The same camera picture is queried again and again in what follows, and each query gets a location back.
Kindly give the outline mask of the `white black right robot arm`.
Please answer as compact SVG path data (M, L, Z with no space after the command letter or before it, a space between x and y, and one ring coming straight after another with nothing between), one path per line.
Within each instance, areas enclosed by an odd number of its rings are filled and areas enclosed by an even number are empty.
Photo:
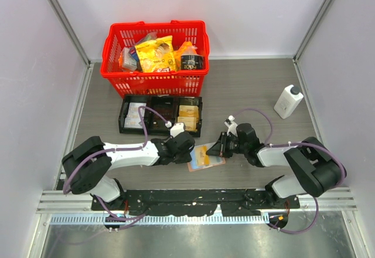
M282 175L265 186L265 203L271 208L280 207L290 196L317 198L347 176L345 167L315 137L282 145L264 144L249 123L222 132L206 154L222 158L242 154L255 167L291 168L291 175Z

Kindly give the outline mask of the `pink leather card holder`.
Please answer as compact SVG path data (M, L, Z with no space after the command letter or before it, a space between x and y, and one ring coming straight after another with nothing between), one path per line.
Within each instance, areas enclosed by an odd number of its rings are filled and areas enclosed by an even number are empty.
M211 142L211 143L203 144L203 145L207 145L207 149L209 149L213 144L214 143ZM208 167L206 167L206 168L211 168L211 167L214 167L214 166L217 166L217 165L223 165L223 164L226 163L226 160L224 158L222 158L222 157L209 156L209 159L210 159L210 165ZM189 169L190 172L198 171L198 170L201 170L201 169L206 169L206 168L192 169L192 167L190 165L190 162L188 162L188 164L187 164L188 165L188 169Z

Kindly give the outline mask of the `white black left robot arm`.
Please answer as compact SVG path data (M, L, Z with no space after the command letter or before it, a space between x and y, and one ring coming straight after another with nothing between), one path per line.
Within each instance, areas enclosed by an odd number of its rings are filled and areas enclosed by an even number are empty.
M143 144L110 144L93 136L65 155L66 173L63 193L90 193L101 198L113 210L124 206L125 195L110 170L132 166L157 166L191 161L195 140L187 132L166 139L153 138Z

